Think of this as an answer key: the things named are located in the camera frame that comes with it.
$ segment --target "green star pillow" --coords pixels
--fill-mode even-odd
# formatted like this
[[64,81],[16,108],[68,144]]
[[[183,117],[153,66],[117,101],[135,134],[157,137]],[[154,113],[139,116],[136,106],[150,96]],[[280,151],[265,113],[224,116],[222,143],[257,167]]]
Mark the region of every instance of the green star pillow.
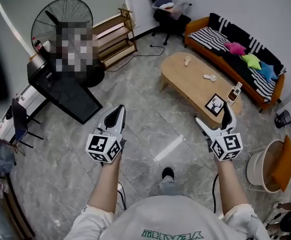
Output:
[[247,63],[247,66],[249,68],[261,70],[261,66],[259,64],[260,60],[258,59],[257,56],[255,56],[253,54],[247,54],[247,55],[243,55],[241,57]]

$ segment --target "white wall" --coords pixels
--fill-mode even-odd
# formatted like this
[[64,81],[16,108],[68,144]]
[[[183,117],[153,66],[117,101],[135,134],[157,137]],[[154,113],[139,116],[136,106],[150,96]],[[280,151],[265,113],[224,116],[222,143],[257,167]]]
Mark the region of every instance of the white wall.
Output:
[[[54,0],[0,0],[11,22],[30,47],[31,28],[38,13]],[[90,8],[93,24],[97,24],[119,13],[124,0],[82,0]],[[27,63],[29,55],[13,36],[0,14],[0,57],[9,84],[8,102],[0,102],[0,118],[8,109],[11,98],[28,84]]]
[[[188,0],[186,15],[197,20],[216,13],[230,20],[264,44],[285,66],[281,98],[291,91],[291,0]],[[150,0],[131,0],[136,35],[156,26]]]
[[151,7],[151,0],[125,0],[126,5],[132,11],[132,17],[135,20],[134,35],[142,34],[159,23],[154,19],[154,9]]

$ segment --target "blue star pillow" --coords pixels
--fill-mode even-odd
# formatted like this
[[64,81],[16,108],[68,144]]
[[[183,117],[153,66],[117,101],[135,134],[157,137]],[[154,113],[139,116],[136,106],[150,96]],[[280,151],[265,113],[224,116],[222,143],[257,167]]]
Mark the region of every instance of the blue star pillow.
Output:
[[264,76],[265,80],[269,83],[270,79],[272,80],[278,80],[278,77],[276,73],[274,72],[274,66],[268,65],[264,63],[263,61],[260,61],[261,64],[261,70],[259,73]]

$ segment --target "clear bin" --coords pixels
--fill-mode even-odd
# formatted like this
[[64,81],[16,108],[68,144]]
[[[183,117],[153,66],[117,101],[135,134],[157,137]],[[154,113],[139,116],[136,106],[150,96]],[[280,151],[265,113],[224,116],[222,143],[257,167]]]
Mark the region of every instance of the clear bin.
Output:
[[179,19],[190,3],[187,0],[156,0],[152,7],[155,9],[161,9],[170,12],[170,17],[174,20]]

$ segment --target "white cube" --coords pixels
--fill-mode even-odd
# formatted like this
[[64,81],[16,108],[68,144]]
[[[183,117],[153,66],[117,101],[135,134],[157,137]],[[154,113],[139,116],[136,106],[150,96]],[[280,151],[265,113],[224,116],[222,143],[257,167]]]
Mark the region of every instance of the white cube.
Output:
[[120,145],[122,135],[120,137],[89,134],[85,151],[92,159],[111,164],[122,149]]
[[243,150],[240,133],[217,136],[211,144],[211,149],[219,161],[236,158]]

